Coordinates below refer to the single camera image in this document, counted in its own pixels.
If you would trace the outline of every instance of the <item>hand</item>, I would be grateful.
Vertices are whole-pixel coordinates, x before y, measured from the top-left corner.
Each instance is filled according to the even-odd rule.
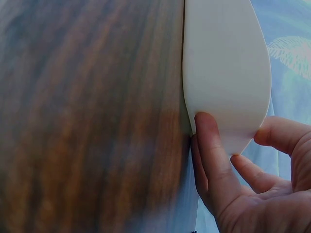
[[[266,118],[254,140],[290,156],[292,182],[265,173],[241,155],[232,156],[250,189],[231,169],[214,118],[198,113],[195,122],[197,134],[191,139],[195,183],[220,232],[311,232],[311,126]]]

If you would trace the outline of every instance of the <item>wood grain surface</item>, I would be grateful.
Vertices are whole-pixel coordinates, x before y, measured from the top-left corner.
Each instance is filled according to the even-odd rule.
[[[0,232],[194,230],[183,9],[0,1]]]

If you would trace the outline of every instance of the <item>light blue fabric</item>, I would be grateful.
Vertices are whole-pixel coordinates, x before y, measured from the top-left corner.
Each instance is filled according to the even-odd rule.
[[[311,124],[311,0],[251,0],[271,59],[272,92],[268,115]],[[244,151],[265,171],[290,180],[290,159],[252,141]],[[246,184],[239,176],[240,182]],[[198,233],[218,233],[201,200]]]

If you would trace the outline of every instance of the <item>white plastic object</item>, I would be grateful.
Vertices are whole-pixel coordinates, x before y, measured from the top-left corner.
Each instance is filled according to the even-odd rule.
[[[183,87],[193,133],[195,114],[208,112],[226,152],[241,153],[271,94],[270,59],[249,0],[186,0]]]

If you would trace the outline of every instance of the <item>white leaf pattern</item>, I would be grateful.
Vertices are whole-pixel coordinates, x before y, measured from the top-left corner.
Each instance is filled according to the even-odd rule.
[[[300,36],[279,37],[268,44],[271,57],[311,80],[311,40]]]

